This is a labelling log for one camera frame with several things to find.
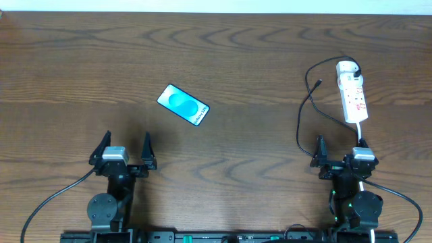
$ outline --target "phone screen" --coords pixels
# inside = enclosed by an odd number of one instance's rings
[[[172,84],[168,84],[157,102],[195,126],[201,123],[210,110],[208,105]]]

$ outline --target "power strip switch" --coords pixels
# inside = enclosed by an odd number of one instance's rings
[[[363,76],[354,77],[359,69],[353,61],[340,61],[336,65],[337,85],[342,97],[345,122],[358,123],[368,118],[365,95],[363,93]]]

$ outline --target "black cable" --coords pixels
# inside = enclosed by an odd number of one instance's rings
[[[287,238],[288,238],[288,235],[287,235],[288,232],[289,232],[293,227],[296,227],[296,226],[301,226],[301,227],[303,227],[303,228],[308,232],[308,234],[312,237],[312,239],[314,238],[314,236],[309,232],[309,229],[306,228],[304,225],[299,224],[299,223],[295,223],[295,224],[291,225],[290,227],[288,227],[288,229],[286,229],[285,233],[283,233],[283,238],[287,239]]]
[[[415,202],[415,201],[412,200],[411,198],[409,198],[409,197],[403,195],[403,194],[400,193],[400,192],[396,192],[395,190],[392,190],[392,189],[386,188],[386,187],[381,186],[381,185],[379,185],[379,184],[376,184],[376,183],[373,183],[373,182],[370,182],[370,181],[367,181],[367,180],[363,179],[361,176],[357,175],[357,174],[353,171],[351,164],[347,164],[347,168],[350,170],[350,172],[352,173],[352,175],[353,175],[357,180],[359,180],[359,181],[361,181],[361,182],[363,182],[363,183],[366,183],[366,184],[368,184],[368,185],[374,186],[374,187],[376,187],[376,188],[378,188],[378,189],[384,190],[384,191],[386,191],[386,192],[390,192],[390,193],[392,193],[392,194],[395,194],[396,196],[399,196],[399,197],[401,197],[401,198],[407,200],[408,202],[410,202],[412,205],[414,205],[414,206],[416,207],[416,209],[417,209],[417,211],[418,211],[418,221],[417,221],[417,225],[416,225],[416,227],[414,228],[414,230],[412,231],[412,233],[409,235],[409,237],[404,241],[404,243],[408,243],[409,241],[411,241],[411,240],[414,238],[414,236],[417,234],[418,230],[419,230],[420,227],[421,227],[421,223],[423,222],[423,212],[422,212],[420,206],[417,204],[417,202]]]
[[[94,172],[94,170],[90,170],[85,176],[83,176],[81,179],[77,180],[76,182],[74,182],[73,184],[70,184],[69,186],[66,186],[65,188],[61,189],[60,191],[56,192],[55,194],[52,194],[49,198],[45,199],[45,201],[43,201],[34,211],[33,213],[29,216],[29,218],[27,219],[26,223],[24,224],[24,227],[22,228],[21,231],[21,243],[24,243],[24,237],[26,236],[26,230],[28,228],[28,225],[30,224],[30,222],[32,221],[33,217],[39,212],[39,210],[41,208],[43,208],[50,200],[52,200],[53,198],[55,198],[56,196],[59,196],[60,194],[62,194],[63,192],[69,190],[70,188],[73,188],[74,186],[78,185],[79,183],[81,183],[82,181],[84,181],[85,179],[87,179],[88,176],[90,176],[92,173]]]
[[[339,57],[331,57],[331,58],[326,59],[326,60],[324,60],[324,61],[320,61],[319,63],[317,63],[317,64],[313,65],[312,67],[310,67],[310,68],[306,71],[306,74],[304,75],[304,83],[306,84],[306,89],[307,89],[307,91],[308,91],[308,96],[305,98],[305,100],[303,100],[303,102],[302,102],[302,104],[300,105],[300,108],[299,108],[299,110],[298,110],[298,119],[297,119],[297,135],[296,135],[296,139],[297,139],[297,145],[298,145],[298,148],[299,148],[303,153],[305,153],[305,154],[307,154],[307,155],[309,155],[309,156],[311,156],[311,157],[313,157],[313,154],[310,153],[310,152],[308,152],[308,151],[306,151],[306,150],[304,150],[304,149],[300,146],[300,143],[298,142],[298,129],[299,129],[299,127],[300,127],[300,114],[301,114],[301,111],[302,111],[303,105],[304,105],[304,103],[306,102],[307,98],[310,99],[310,102],[312,103],[312,106],[313,106],[313,108],[315,109],[315,111],[317,111],[318,113],[320,113],[320,114],[323,115],[324,117],[329,118],[330,120],[336,122],[337,124],[342,125],[343,127],[347,128],[347,129],[349,129],[349,130],[351,130],[351,131],[354,132],[354,133],[356,134],[356,136],[357,136],[357,131],[356,131],[354,128],[351,128],[350,126],[346,125],[344,122],[339,121],[338,119],[333,118],[333,117],[331,117],[330,115],[327,115],[327,114],[323,113],[323,112],[320,111],[320,110],[318,109],[318,107],[315,105],[315,102],[313,101],[313,98],[312,98],[312,92],[316,89],[316,87],[318,87],[318,86],[321,84],[322,80],[318,80],[317,83],[315,83],[315,85],[314,85],[314,87],[312,88],[312,90],[309,88],[309,83],[308,83],[308,74],[309,74],[309,72],[310,72],[313,68],[315,68],[315,67],[317,67],[318,65],[321,65],[321,64],[323,64],[323,63],[325,63],[325,62],[332,61],[332,60],[335,60],[335,59],[342,59],[342,58],[349,59],[349,60],[353,61],[355,64],[357,64],[357,66],[358,66],[358,70],[354,73],[354,77],[359,77],[359,76],[361,75],[361,68],[360,68],[360,65],[357,63],[357,61],[356,61],[354,58],[352,58],[352,57],[350,57],[350,56],[347,56],[347,55],[345,55],[345,56],[339,56]]]
[[[321,84],[321,82],[322,82],[322,80],[318,80],[318,81],[315,83],[315,85],[313,86],[312,90],[310,91],[310,94],[312,94],[312,92],[313,92],[316,88],[318,88],[318,86]],[[298,148],[299,148],[303,153],[305,153],[305,154],[307,154],[307,155],[313,157],[313,154],[311,154],[310,152],[304,150],[304,149],[300,146],[300,143],[298,142],[298,129],[300,128],[300,116],[301,116],[301,114],[302,114],[302,108],[303,108],[303,105],[304,105],[304,103],[305,103],[308,99],[309,99],[309,95],[307,95],[307,96],[303,99],[302,104],[301,104],[300,107],[298,108],[296,141],[297,141],[297,146],[298,146]]]

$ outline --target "power strip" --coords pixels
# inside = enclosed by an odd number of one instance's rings
[[[368,118],[365,95],[363,93],[363,76],[354,77],[359,69],[353,61],[340,61],[336,65],[337,85],[342,97],[345,122],[357,124]]]

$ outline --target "wire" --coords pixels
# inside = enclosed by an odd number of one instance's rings
[[[375,230],[371,229],[371,243],[375,243]]]
[[[312,92],[313,92],[316,88],[318,88],[318,86],[321,84],[321,82],[322,82],[322,80],[318,80],[318,81],[315,83],[315,85],[313,86],[312,90],[310,91],[311,94],[312,94]],[[300,143],[298,142],[298,129],[300,128],[300,116],[301,116],[301,114],[302,114],[302,108],[303,108],[303,105],[304,105],[304,103],[305,103],[308,99],[309,99],[309,95],[307,95],[307,96],[303,99],[303,102],[300,104],[300,107],[298,108],[296,141],[297,141],[297,146],[298,146],[298,148],[299,148],[303,153],[305,153],[305,154],[307,154],[307,155],[313,157],[313,154],[310,153],[310,152],[308,152],[308,151],[306,151],[306,150],[304,150],[304,149],[300,146]]]
[[[283,238],[288,239],[288,235],[287,235],[288,232],[289,232],[293,227],[296,227],[296,226],[303,227],[303,228],[308,232],[308,234],[312,237],[312,239],[314,238],[314,236],[309,232],[309,229],[306,228],[304,225],[299,224],[299,223],[295,223],[295,224],[291,225],[290,227],[288,227],[288,229],[286,229],[285,233],[283,233]]]
[[[24,224],[24,227],[22,228],[21,231],[21,243],[24,243],[24,237],[26,236],[26,230],[28,228],[28,225],[30,225],[30,222],[32,221],[33,217],[39,212],[39,210],[41,208],[43,208],[50,200],[52,200],[53,198],[55,198],[56,196],[59,196],[60,194],[62,194],[63,192],[69,190],[70,188],[73,188],[74,186],[78,185],[79,183],[81,183],[82,181],[84,181],[85,179],[87,179],[88,176],[90,176],[92,173],[94,172],[94,170],[90,170],[85,176],[83,176],[81,179],[77,180],[76,182],[74,182],[73,184],[70,184],[69,186],[66,186],[65,188],[61,189],[60,191],[56,192],[55,194],[52,194],[49,198],[45,199],[45,201],[43,201],[34,211],[33,213],[29,216],[29,218],[27,219],[26,223]]]
[[[362,128],[360,127],[360,122],[356,122],[357,125],[357,140],[360,143],[360,139],[362,138]]]
[[[333,118],[333,117],[331,117],[330,115],[327,115],[327,114],[323,113],[322,111],[320,111],[320,110],[318,109],[318,107],[315,105],[315,102],[313,101],[313,98],[312,98],[312,92],[316,89],[316,87],[318,87],[318,86],[321,84],[322,80],[318,80],[317,83],[315,83],[314,87],[313,87],[312,90],[311,90],[311,88],[309,87],[309,83],[308,83],[308,74],[309,74],[309,72],[310,72],[312,69],[314,69],[315,67],[317,67],[318,65],[321,65],[321,64],[323,64],[323,63],[326,63],[326,62],[328,62],[328,61],[332,61],[332,60],[335,60],[335,59],[349,59],[349,60],[353,61],[353,62],[354,62],[355,64],[357,64],[357,66],[358,66],[358,70],[354,73],[354,77],[359,77],[359,76],[361,75],[361,68],[360,68],[360,65],[357,63],[357,61],[356,61],[354,58],[352,58],[352,57],[350,57],[350,56],[347,56],[347,55],[339,56],[339,57],[331,57],[331,58],[326,59],[326,60],[324,60],[324,61],[320,61],[319,63],[313,65],[312,67],[310,67],[310,68],[306,71],[306,74],[304,75],[304,83],[305,83],[305,85],[306,85],[306,89],[307,89],[307,91],[308,91],[308,96],[303,100],[303,102],[302,102],[302,104],[300,105],[300,108],[299,108],[299,110],[298,110],[298,119],[297,119],[297,135],[296,135],[296,138],[297,138],[297,145],[298,145],[298,148],[299,148],[303,153],[305,153],[305,154],[307,154],[307,155],[309,155],[309,156],[311,156],[311,157],[313,157],[313,154],[310,153],[310,152],[308,152],[308,151],[306,151],[306,150],[304,150],[304,149],[300,146],[300,143],[298,142],[298,129],[299,129],[299,127],[300,127],[300,114],[301,114],[301,112],[302,112],[303,105],[304,105],[304,103],[307,101],[307,99],[310,99],[310,102],[312,103],[312,106],[313,106],[313,108],[315,109],[315,111],[317,111],[318,113],[320,113],[320,114],[323,115],[324,117],[329,118],[330,120],[334,121],[335,123],[337,123],[337,124],[339,124],[339,125],[341,125],[341,126],[347,128],[347,129],[351,130],[353,133],[357,134],[357,131],[356,131],[354,128],[351,128],[350,126],[346,125],[344,122],[339,121],[338,119]]]
[[[386,191],[386,192],[389,192],[389,193],[395,194],[396,196],[399,196],[399,197],[401,197],[401,198],[407,200],[408,202],[410,202],[412,205],[414,205],[414,206],[416,207],[416,209],[417,209],[417,211],[418,211],[418,221],[417,221],[417,225],[416,225],[416,227],[414,228],[414,230],[412,231],[412,233],[409,235],[409,237],[404,241],[404,243],[408,243],[409,241],[411,241],[411,240],[414,238],[414,236],[417,234],[418,230],[419,230],[420,227],[421,227],[421,223],[423,222],[423,212],[422,212],[420,206],[417,204],[417,202],[415,202],[415,201],[412,200],[411,198],[409,198],[409,197],[403,195],[403,194],[400,193],[400,192],[396,192],[395,190],[392,190],[392,189],[386,188],[386,187],[381,186],[381,185],[379,185],[379,184],[376,184],[376,183],[373,183],[373,182],[370,182],[370,181],[367,181],[367,180],[363,179],[361,176],[357,175],[357,174],[353,171],[351,164],[347,164],[347,168],[350,170],[350,172],[352,173],[352,175],[353,175],[357,180],[359,180],[359,181],[361,181],[361,182],[363,182],[363,183],[366,183],[366,184],[368,184],[368,185],[374,186],[374,187],[376,187],[376,188],[378,188],[378,189],[384,190],[384,191]]]

